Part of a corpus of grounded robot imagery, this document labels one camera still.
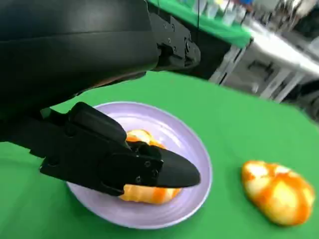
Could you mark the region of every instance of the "bottle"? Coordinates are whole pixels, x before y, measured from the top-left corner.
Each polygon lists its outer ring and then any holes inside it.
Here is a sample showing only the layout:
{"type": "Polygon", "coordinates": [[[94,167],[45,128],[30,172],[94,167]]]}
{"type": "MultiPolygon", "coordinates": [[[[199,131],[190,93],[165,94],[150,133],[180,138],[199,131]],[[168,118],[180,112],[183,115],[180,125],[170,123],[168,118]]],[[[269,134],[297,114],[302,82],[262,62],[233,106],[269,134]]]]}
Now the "bottle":
{"type": "Polygon", "coordinates": [[[193,5],[193,12],[202,15],[207,5],[207,0],[195,0],[193,5]]]}
{"type": "Polygon", "coordinates": [[[223,23],[227,26],[231,26],[236,18],[236,6],[233,2],[228,1],[224,16],[223,23]]]}
{"type": "Polygon", "coordinates": [[[207,17],[209,19],[214,19],[216,14],[218,13],[219,5],[215,2],[215,0],[210,0],[207,5],[207,17]]]}

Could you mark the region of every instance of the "orange and white bread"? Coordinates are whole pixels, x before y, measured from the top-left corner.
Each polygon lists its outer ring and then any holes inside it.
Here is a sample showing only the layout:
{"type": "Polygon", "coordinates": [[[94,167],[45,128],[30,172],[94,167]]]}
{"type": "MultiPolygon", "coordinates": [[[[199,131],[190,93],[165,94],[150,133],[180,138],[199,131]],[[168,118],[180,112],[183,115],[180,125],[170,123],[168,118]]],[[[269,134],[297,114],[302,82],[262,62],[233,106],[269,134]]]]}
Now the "orange and white bread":
{"type": "Polygon", "coordinates": [[[248,161],[242,167],[242,182],[251,201],[276,224],[303,224],[312,213],[314,189],[287,167],[248,161]]]}
{"type": "MultiPolygon", "coordinates": [[[[130,142],[143,141],[148,145],[165,148],[143,129],[127,132],[126,140],[130,142]]],[[[157,188],[127,184],[124,186],[125,193],[120,198],[124,201],[163,204],[172,200],[180,191],[180,188],[157,188]]]]}

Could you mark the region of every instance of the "table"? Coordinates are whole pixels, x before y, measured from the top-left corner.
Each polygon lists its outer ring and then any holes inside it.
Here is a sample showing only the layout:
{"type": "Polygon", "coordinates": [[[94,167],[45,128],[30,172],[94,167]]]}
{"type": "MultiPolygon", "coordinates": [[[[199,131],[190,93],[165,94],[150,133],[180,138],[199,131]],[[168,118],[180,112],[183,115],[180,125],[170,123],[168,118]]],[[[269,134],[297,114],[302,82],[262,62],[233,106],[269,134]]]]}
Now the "table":
{"type": "Polygon", "coordinates": [[[213,184],[203,207],[171,228],[137,231],[113,225],[85,209],[60,180],[41,175],[27,150],[0,144],[1,239],[315,239],[319,204],[302,226],[269,223],[246,199],[240,167],[246,160],[278,162],[297,170],[319,191],[319,130],[297,109],[167,72],[83,93],[54,108],[135,101],[166,110],[202,139],[213,165],[213,184]]]}
{"type": "Polygon", "coordinates": [[[243,57],[245,50],[249,47],[259,54],[268,56],[275,64],[280,65],[281,70],[269,81],[267,87],[260,93],[262,98],[271,98],[282,82],[288,80],[286,87],[278,92],[275,101],[281,102],[294,86],[302,80],[304,75],[319,76],[319,62],[312,59],[308,54],[298,50],[281,36],[270,32],[257,21],[246,18],[244,27],[251,33],[252,42],[242,49],[232,47],[216,72],[210,78],[211,82],[223,85],[229,75],[243,57]]]}
{"type": "MultiPolygon", "coordinates": [[[[148,0],[148,2],[197,27],[198,14],[193,12],[195,0],[186,0],[185,3],[179,2],[179,0],[148,0]]],[[[238,48],[246,47],[251,39],[250,33],[244,30],[240,24],[233,23],[231,26],[227,26],[223,23],[220,15],[209,19],[205,14],[202,14],[199,17],[199,28],[238,48]]]]}

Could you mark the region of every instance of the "green tablecloth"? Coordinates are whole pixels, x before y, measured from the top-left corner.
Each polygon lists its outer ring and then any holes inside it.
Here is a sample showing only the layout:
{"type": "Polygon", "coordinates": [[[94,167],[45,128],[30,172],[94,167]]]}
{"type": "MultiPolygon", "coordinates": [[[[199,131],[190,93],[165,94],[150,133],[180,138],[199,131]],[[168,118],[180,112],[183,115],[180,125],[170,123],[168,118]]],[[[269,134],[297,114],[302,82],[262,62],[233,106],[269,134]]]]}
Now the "green tablecloth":
{"type": "MultiPolygon", "coordinates": [[[[189,3],[181,3],[178,0],[148,1],[180,19],[197,26],[197,13],[193,12],[190,7],[193,5],[191,2],[195,2],[194,0],[189,0],[189,3]]],[[[222,16],[209,19],[205,14],[202,14],[199,18],[199,28],[238,47],[246,47],[251,39],[250,33],[245,31],[240,24],[233,23],[232,26],[226,26],[222,21],[222,16]]]]}
{"type": "Polygon", "coordinates": [[[319,132],[290,107],[266,102],[173,73],[98,88],[55,108],[66,112],[77,101],[147,103],[171,112],[201,137],[213,165],[213,184],[204,206],[171,228],[138,231],[95,216],[64,182],[41,175],[40,161],[27,150],[0,144],[0,239],[315,239],[319,206],[302,226],[269,223],[246,200],[239,168],[249,159],[279,162],[303,174],[319,191],[319,132]]]}

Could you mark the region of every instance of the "table leg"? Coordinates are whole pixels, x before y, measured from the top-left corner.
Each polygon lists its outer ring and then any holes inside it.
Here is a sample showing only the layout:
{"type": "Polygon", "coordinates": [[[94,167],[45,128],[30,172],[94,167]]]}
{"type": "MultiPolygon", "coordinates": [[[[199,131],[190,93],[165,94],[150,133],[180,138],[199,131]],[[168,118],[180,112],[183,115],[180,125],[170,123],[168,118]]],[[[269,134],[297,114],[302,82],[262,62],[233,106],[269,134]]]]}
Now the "table leg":
{"type": "Polygon", "coordinates": [[[273,92],[283,83],[287,76],[291,73],[291,70],[281,69],[278,74],[272,79],[265,90],[260,94],[261,98],[268,99],[272,96],[273,92]]]}
{"type": "Polygon", "coordinates": [[[233,70],[245,54],[246,49],[247,47],[238,48],[236,46],[231,46],[230,50],[224,56],[223,62],[220,64],[214,74],[209,78],[209,81],[219,85],[224,85],[229,75],[233,72],[233,70]]]}
{"type": "Polygon", "coordinates": [[[304,73],[296,73],[296,75],[289,81],[289,83],[279,92],[275,97],[275,101],[281,102],[290,91],[304,78],[304,73]]]}

